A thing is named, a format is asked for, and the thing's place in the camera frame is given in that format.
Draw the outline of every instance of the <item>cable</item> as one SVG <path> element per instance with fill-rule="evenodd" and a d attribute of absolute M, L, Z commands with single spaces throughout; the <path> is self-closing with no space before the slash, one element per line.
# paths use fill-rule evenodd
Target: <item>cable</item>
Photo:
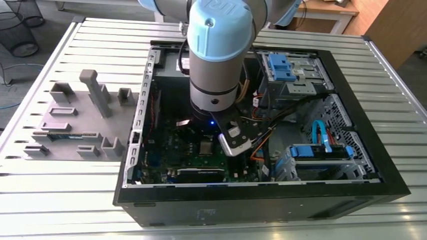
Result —
<path fill-rule="evenodd" d="M 335 137 L 332 136 L 331 130 L 328 128 L 326 129 L 326 132 L 327 132 L 327 136 L 331 138 L 331 143 L 336 145 L 338 141 L 335 140 Z"/>
<path fill-rule="evenodd" d="M 303 13 L 302 13 L 302 18 L 298 22 L 298 25 L 295 27 L 295 31 L 303 26 L 304 22 L 306 22 L 306 18 L 307 18 L 307 3 L 304 0 L 302 0 L 302 4 L 303 4 L 303 7 L 304 7 L 304 10 L 303 10 Z"/>
<path fill-rule="evenodd" d="M 240 116 L 242 119 L 246 119 L 248 121 L 252 121 L 252 122 L 262 122 L 263 120 L 258 120 L 258 119 L 254 119 L 254 118 L 248 118 L 246 116 Z"/>
<path fill-rule="evenodd" d="M 8 88 L 12 87 L 13 83 L 7 83 L 7 79 L 5 79 L 5 69 L 3 67 L 3 64 L 0 62 L 0 68 L 1 68 L 1 77 L 3 77 L 3 84 L 4 86 L 7 86 Z"/>
<path fill-rule="evenodd" d="M 20 63 L 20 64 L 15 64 L 15 65 L 12 65 L 12 66 L 7 66 L 7 67 L 4 67 L 3 69 L 7 70 L 7 69 L 11 69 L 11 68 L 15 68 L 15 67 L 19 67 L 19 66 L 29 66 L 29 67 L 32 67 L 32 66 L 39 66 L 39 67 L 44 67 L 44 65 L 41 65 L 41 64 Z"/>
<path fill-rule="evenodd" d="M 270 133 L 270 135 L 266 137 L 266 139 L 260 142 L 258 148 L 255 149 L 255 151 L 251 154 L 251 160 L 263 160 L 262 158 L 255 157 L 256 152 L 260 150 L 263 144 L 267 142 L 268 138 L 272 136 L 272 133 Z"/>
<path fill-rule="evenodd" d="M 186 39 L 186 41 L 180 45 L 179 53 L 178 53 L 178 67 L 179 67 L 182 74 L 184 74 L 184 75 L 190 75 L 190 69 L 183 68 L 183 51 L 184 51 L 184 47 L 186 47 L 187 43 L 188 43 L 188 40 Z"/>
<path fill-rule="evenodd" d="M 268 174 L 266 174 L 266 177 L 263 177 L 264 178 L 263 182 L 270 182 L 271 175 L 272 175 L 272 171 L 271 171 L 272 161 L 271 161 L 271 158 L 270 158 L 268 139 L 270 139 L 270 137 L 267 138 L 267 141 L 264 142 L 264 144 L 262 146 L 262 155 L 264 157 L 264 166 L 268 169 Z"/>
<path fill-rule="evenodd" d="M 287 107 L 284 110 L 282 110 L 278 115 L 271 119 L 270 126 L 274 125 L 280 119 L 283 119 L 286 116 L 291 115 L 295 112 L 295 108 L 299 105 L 303 105 L 314 100 L 324 99 L 327 96 L 330 96 L 328 92 L 319 93 L 316 95 L 306 96 L 300 100 L 298 100 L 290 107 Z"/>
<path fill-rule="evenodd" d="M 246 98 L 247 92 L 248 92 L 248 88 L 250 88 L 250 83 L 251 83 L 251 79 L 250 79 L 250 71 L 248 71 L 248 66 L 246 64 L 246 61 L 243 61 L 243 70 L 244 70 L 244 84 L 243 87 L 240 89 L 240 94 L 239 97 L 235 100 L 235 103 L 240 103 L 243 101 L 243 99 Z"/>
<path fill-rule="evenodd" d="M 0 63 L 3 84 L 4 84 L 4 86 L 7 86 L 7 87 L 11 87 L 11 86 L 13 85 L 13 83 L 7 83 L 5 70 L 8 70 L 8 69 L 11 69 L 11 68 L 16 68 L 16 67 L 19 67 L 19 66 L 29 66 L 29 67 L 39 66 L 39 67 L 44 67 L 44 65 L 36 64 L 36 63 L 20 63 L 20 64 L 15 64 L 15 65 L 12 65 L 12 66 L 4 67 L 3 64 Z"/>
<path fill-rule="evenodd" d="M 259 110 L 259 108 L 258 107 L 254 107 L 254 110 L 252 110 L 252 119 L 255 119 L 255 120 L 263 120 L 263 118 L 262 117 L 256 117 L 256 111 Z"/>
<path fill-rule="evenodd" d="M 318 143 L 318 128 L 320 129 L 320 142 L 324 145 L 326 152 L 331 153 L 332 148 L 331 148 L 331 144 L 330 144 L 330 136 L 328 136 L 328 132 L 327 132 L 326 123 L 322 120 L 315 120 L 311 125 L 312 143 L 314 144 Z"/>
<path fill-rule="evenodd" d="M 186 8 L 186 12 L 187 12 L 187 23 L 190 23 L 190 10 L 192 9 L 192 3 L 194 3 L 194 0 L 187 0 L 187 8 Z"/>
<path fill-rule="evenodd" d="M 267 75 L 267 71 L 266 71 L 266 68 L 264 68 L 262 56 L 259 55 L 259 52 L 256 51 L 254 45 L 251 45 L 251 50 L 252 50 L 252 52 L 255 54 L 255 57 L 256 57 L 256 60 L 258 60 L 258 63 L 259 63 L 259 68 L 260 68 L 262 74 L 263 74 L 263 79 L 262 79 L 260 85 L 266 86 L 264 96 L 268 97 L 267 113 L 266 113 L 264 118 L 263 118 L 263 120 L 266 121 L 267 118 L 270 117 L 271 107 L 272 107 L 272 105 L 271 105 L 272 100 L 271 100 L 270 88 L 268 88 L 268 75 Z"/>
<path fill-rule="evenodd" d="M 11 105 L 11 106 L 0 106 L 0 110 L 13 108 L 13 107 L 19 106 L 20 104 L 21 103 L 16 103 L 15 105 Z"/>

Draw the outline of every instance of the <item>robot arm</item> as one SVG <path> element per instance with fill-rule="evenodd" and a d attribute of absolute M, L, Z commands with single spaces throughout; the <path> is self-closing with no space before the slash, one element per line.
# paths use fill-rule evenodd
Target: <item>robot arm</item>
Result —
<path fill-rule="evenodd" d="M 267 22 L 288 25 L 302 0 L 139 2 L 147 9 L 188 22 L 191 103 L 215 118 L 223 133 L 219 136 L 223 149 L 235 156 L 251 147 L 232 108 L 244 58 Z M 238 122 L 238 127 L 227 129 L 230 122 Z"/>

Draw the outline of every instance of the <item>metal case frame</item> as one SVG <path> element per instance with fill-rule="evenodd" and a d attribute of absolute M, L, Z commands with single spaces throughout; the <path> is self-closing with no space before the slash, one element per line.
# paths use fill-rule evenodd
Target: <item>metal case frame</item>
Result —
<path fill-rule="evenodd" d="M 315 53 L 319 56 L 354 130 L 372 161 L 376 170 L 374 174 L 379 174 L 383 182 L 306 185 L 275 185 L 272 182 L 244 187 L 124 188 L 127 164 L 124 157 L 114 204 L 123 207 L 140 225 L 215 225 L 336 219 L 374 203 L 390 202 L 411 194 L 331 52 L 276 47 L 258 48 L 259 51 L 278 49 Z M 146 74 L 150 76 L 154 71 L 154 64 L 150 61 L 155 61 L 152 51 L 156 50 L 151 49 L 146 66 Z M 150 88 L 144 84 L 142 92 L 147 90 L 146 87 Z"/>

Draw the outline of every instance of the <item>table leg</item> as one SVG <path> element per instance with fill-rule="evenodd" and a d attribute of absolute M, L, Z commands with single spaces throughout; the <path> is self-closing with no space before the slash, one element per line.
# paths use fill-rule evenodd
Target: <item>table leg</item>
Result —
<path fill-rule="evenodd" d="M 66 2 L 64 1 L 55 1 L 55 5 L 56 5 L 56 9 L 58 11 L 64 11 L 64 5 L 66 5 Z"/>
<path fill-rule="evenodd" d="M 352 17 L 354 17 L 352 15 L 346 15 L 346 14 L 339 15 L 339 20 L 334 25 L 331 34 L 343 34 Z"/>

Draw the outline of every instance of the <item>green circuit board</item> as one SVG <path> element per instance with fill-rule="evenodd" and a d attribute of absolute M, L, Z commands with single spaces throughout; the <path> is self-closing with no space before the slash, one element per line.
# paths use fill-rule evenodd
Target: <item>green circuit board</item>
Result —
<path fill-rule="evenodd" d="M 190 126 L 176 127 L 167 121 L 152 138 L 156 140 L 151 140 L 151 143 L 159 143 L 143 154 L 142 182 L 174 184 L 174 176 L 180 169 L 223 170 L 224 182 L 252 182 L 256 179 L 254 168 L 239 166 L 239 171 L 236 166 L 230 166 L 243 161 L 224 154 L 216 131 L 203 133 Z"/>

